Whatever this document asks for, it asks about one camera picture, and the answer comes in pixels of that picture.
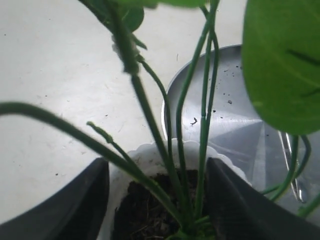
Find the soil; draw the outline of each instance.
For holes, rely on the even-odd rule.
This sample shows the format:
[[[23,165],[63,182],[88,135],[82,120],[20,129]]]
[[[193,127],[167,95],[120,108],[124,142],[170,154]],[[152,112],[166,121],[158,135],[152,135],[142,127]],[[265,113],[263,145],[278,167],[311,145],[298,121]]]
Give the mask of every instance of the soil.
[[[188,170],[188,181],[191,199],[196,196],[198,171]],[[167,175],[153,177],[178,207],[175,191]],[[208,215],[204,200],[203,216]],[[131,182],[128,195],[123,199],[114,219],[113,240],[161,240],[175,234],[178,223],[167,210],[142,185]]]

